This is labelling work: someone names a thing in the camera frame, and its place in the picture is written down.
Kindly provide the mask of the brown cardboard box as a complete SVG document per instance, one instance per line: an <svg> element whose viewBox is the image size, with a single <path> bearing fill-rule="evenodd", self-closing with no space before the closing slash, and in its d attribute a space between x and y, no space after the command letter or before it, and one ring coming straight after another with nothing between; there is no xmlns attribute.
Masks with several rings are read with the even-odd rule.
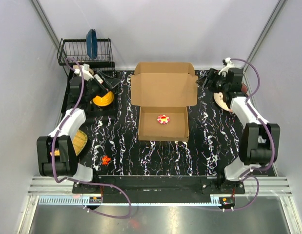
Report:
<svg viewBox="0 0 302 234"><path fill-rule="evenodd" d="M140 141L189 140L188 107L198 100L194 67L189 62L140 62L131 77L131 104L139 106ZM159 124L167 115L170 122Z"/></svg>

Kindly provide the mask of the pink butterfly toy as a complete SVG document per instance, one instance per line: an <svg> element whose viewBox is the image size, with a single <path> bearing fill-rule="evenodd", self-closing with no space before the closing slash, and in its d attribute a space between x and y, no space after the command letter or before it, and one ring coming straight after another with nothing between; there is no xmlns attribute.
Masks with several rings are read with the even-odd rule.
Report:
<svg viewBox="0 0 302 234"><path fill-rule="evenodd" d="M157 117L157 122L159 124L167 125L170 122L170 117L168 117L167 115L159 115Z"/></svg>

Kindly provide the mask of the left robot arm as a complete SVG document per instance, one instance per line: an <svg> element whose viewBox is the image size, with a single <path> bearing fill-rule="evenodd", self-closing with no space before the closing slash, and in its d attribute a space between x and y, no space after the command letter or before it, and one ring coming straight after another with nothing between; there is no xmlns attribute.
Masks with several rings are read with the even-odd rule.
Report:
<svg viewBox="0 0 302 234"><path fill-rule="evenodd" d="M37 139L38 166L41 176L53 177L57 183L63 179L75 182L83 181L83 188L95 193L100 188L100 181L93 177L93 169L78 162L73 147L73 138L86 122L91 105L96 97L104 97L114 92L120 80L101 71L89 74L81 69L68 81L67 101L74 103L65 111L58 126L47 136Z"/></svg>

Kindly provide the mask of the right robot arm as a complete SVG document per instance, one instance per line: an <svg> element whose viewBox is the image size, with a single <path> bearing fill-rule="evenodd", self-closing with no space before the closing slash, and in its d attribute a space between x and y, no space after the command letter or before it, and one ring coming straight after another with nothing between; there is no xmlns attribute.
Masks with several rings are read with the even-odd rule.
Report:
<svg viewBox="0 0 302 234"><path fill-rule="evenodd" d="M267 171L277 159L280 126L264 119L242 90L243 71L211 68L197 80L197 85L213 93L222 93L222 99L243 124L238 157L217 174L211 188L227 193L253 171Z"/></svg>

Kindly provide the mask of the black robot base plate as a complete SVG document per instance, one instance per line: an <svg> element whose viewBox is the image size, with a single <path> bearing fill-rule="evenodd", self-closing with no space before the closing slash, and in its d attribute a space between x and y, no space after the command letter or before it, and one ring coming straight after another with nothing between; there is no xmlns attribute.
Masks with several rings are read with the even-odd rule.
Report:
<svg viewBox="0 0 302 234"><path fill-rule="evenodd" d="M234 202L235 195L245 194L241 182L226 182L221 185L207 176L99 176L105 186L73 185L74 194L89 195L90 204L111 206L220 206L223 198Z"/></svg>

